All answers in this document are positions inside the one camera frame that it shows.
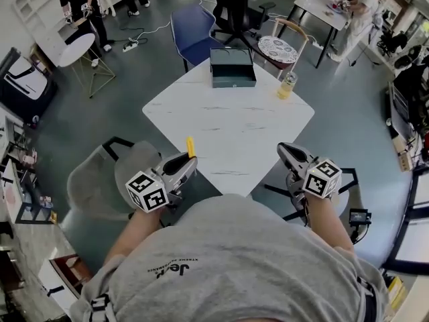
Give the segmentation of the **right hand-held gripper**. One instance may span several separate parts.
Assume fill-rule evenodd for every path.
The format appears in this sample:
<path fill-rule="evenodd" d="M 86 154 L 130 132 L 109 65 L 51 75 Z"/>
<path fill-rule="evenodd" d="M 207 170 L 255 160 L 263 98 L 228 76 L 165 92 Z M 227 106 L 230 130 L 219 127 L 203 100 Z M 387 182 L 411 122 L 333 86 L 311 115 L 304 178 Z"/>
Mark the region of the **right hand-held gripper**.
<path fill-rule="evenodd" d="M 341 185 L 342 170 L 328 158 L 313 156 L 306 148 L 280 142 L 277 153 L 289 170 L 286 186 L 291 202 L 297 210 L 305 206 L 305 194 L 331 198 Z"/>

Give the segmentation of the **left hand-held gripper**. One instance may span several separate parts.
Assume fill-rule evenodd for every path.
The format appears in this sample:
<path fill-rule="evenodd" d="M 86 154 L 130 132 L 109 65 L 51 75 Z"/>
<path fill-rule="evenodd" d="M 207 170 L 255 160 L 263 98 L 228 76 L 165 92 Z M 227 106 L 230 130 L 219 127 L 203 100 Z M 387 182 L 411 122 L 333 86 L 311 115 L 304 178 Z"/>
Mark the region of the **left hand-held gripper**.
<path fill-rule="evenodd" d="M 180 188 L 195 173 L 197 164 L 198 158 L 188 152 L 170 156 L 134 174 L 125 189 L 131 202 L 142 211 L 172 207 L 182 200 Z"/>

